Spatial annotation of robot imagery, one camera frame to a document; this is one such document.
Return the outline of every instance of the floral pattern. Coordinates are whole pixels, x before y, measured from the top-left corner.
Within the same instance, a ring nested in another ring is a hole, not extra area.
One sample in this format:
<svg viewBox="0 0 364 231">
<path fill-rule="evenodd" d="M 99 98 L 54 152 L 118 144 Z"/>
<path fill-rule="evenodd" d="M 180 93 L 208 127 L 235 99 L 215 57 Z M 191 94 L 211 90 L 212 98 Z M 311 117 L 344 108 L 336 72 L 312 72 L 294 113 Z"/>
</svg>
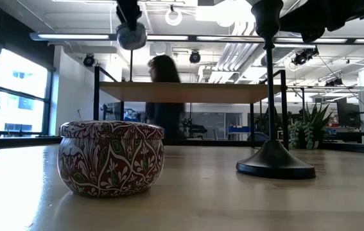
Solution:
<svg viewBox="0 0 364 231">
<path fill-rule="evenodd" d="M 61 127 L 65 137 L 59 147 L 58 169 L 66 186 L 75 193 L 97 197 L 149 189 L 163 168 L 162 129 L 120 121 L 95 124 Z"/>
</svg>

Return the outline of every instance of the wooden tabletop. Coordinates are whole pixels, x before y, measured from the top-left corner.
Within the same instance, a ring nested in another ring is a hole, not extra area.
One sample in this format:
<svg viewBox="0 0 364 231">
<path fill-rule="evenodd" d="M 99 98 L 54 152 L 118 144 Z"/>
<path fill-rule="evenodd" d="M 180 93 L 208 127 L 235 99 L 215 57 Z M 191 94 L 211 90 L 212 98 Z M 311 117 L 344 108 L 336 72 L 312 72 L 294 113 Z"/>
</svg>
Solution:
<svg viewBox="0 0 364 231">
<path fill-rule="evenodd" d="M 256 103 L 267 98 L 267 85 L 249 84 L 101 82 L 100 89 L 127 102 Z"/>
<path fill-rule="evenodd" d="M 292 151 L 313 180 L 236 172 L 249 148 L 165 147 L 152 188 L 116 199 L 73 195 L 57 170 L 58 146 L 0 150 L 0 230 L 364 231 L 364 154 Z"/>
</svg>

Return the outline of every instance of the computer monitor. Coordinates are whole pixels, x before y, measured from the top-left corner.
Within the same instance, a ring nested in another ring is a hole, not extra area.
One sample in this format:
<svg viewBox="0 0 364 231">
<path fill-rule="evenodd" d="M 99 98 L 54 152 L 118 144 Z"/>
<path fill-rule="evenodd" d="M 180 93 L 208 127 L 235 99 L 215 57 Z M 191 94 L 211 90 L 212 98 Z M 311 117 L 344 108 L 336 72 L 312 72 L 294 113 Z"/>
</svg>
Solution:
<svg viewBox="0 0 364 231">
<path fill-rule="evenodd" d="M 347 103 L 347 100 L 337 101 L 337 113 L 339 126 L 361 127 L 359 105 Z"/>
</svg>

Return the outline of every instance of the woman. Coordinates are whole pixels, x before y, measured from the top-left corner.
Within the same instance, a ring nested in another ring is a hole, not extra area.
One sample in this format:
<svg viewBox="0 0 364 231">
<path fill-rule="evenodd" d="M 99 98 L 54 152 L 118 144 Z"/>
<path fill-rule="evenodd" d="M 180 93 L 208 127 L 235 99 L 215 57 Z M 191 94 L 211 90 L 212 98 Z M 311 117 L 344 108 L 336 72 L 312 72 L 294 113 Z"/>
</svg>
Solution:
<svg viewBox="0 0 364 231">
<path fill-rule="evenodd" d="M 174 61 L 167 55 L 156 56 L 149 62 L 150 77 L 154 83 L 180 83 Z M 184 115 L 183 103 L 146 103 L 148 122 L 164 128 L 166 139 L 184 139 L 179 128 Z"/>
</svg>

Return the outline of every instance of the shelf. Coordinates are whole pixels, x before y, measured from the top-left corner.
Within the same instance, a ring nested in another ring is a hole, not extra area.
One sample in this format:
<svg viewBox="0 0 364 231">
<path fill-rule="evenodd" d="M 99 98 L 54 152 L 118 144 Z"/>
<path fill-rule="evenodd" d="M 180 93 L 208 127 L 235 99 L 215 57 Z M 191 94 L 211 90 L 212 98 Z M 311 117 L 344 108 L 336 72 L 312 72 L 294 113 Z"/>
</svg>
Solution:
<svg viewBox="0 0 364 231">
<path fill-rule="evenodd" d="M 267 85 L 100 82 L 100 89 L 127 102 L 256 103 L 267 98 Z M 279 92 L 275 85 L 274 93 Z"/>
</svg>

